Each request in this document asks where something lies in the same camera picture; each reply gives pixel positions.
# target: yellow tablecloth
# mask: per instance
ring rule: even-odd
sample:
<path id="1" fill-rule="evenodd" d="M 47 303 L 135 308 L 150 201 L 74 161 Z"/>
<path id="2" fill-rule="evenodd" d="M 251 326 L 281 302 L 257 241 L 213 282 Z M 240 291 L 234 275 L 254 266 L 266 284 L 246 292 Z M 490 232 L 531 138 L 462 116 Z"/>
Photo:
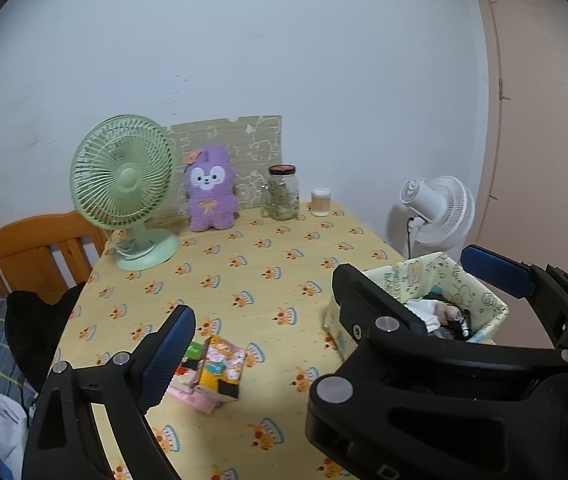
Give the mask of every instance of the yellow tablecloth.
<path id="1" fill-rule="evenodd" d="M 219 333 L 249 349 L 240 399 L 205 415 L 171 396 L 147 420 L 185 480 L 333 478 L 348 473 L 304 436 L 307 391 L 341 360 L 322 332 L 331 275 L 340 263 L 370 269 L 401 257 L 334 204 L 324 219 L 307 206 L 277 222 L 243 210 L 226 231 L 186 232 L 181 248 L 153 269 L 117 268 L 112 250 L 94 267 L 59 343 L 56 359 L 75 368 L 133 351 L 172 306 L 197 316 L 195 340 Z M 95 415 L 116 478 L 130 478 L 107 423 Z"/>

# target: plush toy eye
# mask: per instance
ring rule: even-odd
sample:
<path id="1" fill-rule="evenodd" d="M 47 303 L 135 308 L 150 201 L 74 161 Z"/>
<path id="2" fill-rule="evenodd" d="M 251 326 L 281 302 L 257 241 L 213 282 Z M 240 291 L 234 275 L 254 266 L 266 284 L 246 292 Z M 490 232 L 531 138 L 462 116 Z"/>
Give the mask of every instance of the plush toy eye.
<path id="1" fill-rule="evenodd" d="M 202 168 L 193 168 L 190 172 L 190 183 L 196 186 L 198 182 L 202 180 L 204 176 L 204 170 Z"/>
<path id="2" fill-rule="evenodd" d="M 224 182 L 226 172 L 222 166 L 213 166 L 210 170 L 210 177 L 214 182 L 219 184 L 220 182 Z"/>

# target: yellow patterned box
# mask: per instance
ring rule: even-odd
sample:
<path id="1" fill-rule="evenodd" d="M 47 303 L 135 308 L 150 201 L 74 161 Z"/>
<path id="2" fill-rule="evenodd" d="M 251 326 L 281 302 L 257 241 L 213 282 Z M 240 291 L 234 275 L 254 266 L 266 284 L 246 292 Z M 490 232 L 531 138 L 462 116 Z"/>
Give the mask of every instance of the yellow patterned box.
<path id="1" fill-rule="evenodd" d="M 506 303 L 441 252 L 365 270 L 364 274 L 400 303 L 436 292 L 451 303 L 468 309 L 474 332 L 468 342 L 491 339 L 508 315 Z M 339 305 L 335 298 L 331 298 L 324 328 L 333 336 L 344 359 L 352 354 L 357 343 L 339 323 Z"/>
<path id="2" fill-rule="evenodd" d="M 213 335 L 206 340 L 204 365 L 195 391 L 217 402 L 237 400 L 246 350 Z"/>

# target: beige patterned wall covering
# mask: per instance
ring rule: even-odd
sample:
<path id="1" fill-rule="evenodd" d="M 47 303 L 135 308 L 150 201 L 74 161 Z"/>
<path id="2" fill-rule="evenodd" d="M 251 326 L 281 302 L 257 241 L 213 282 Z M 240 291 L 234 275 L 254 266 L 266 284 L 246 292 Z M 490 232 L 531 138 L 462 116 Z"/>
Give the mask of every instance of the beige patterned wall covering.
<path id="1" fill-rule="evenodd" d="M 236 121 L 214 119 L 196 123 L 174 124 L 166 131 L 174 146 L 175 175 L 171 189 L 154 218 L 184 213 L 186 193 L 183 188 L 184 153 L 195 148 L 224 144 L 235 169 L 235 195 L 240 209 L 261 204 L 261 188 L 268 168 L 281 164 L 282 117 L 251 116 Z"/>

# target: wall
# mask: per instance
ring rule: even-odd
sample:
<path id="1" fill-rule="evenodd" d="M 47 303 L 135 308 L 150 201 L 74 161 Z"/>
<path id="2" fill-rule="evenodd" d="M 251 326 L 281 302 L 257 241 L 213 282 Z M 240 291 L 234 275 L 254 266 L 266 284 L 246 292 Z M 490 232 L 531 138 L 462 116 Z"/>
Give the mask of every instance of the wall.
<path id="1" fill-rule="evenodd" d="M 281 114 L 302 194 L 330 186 L 400 246 L 389 212 L 404 181 L 452 174 L 477 190 L 477 17 L 476 0 L 10 0 L 0 226 L 71 209 L 73 152 L 110 116 Z"/>

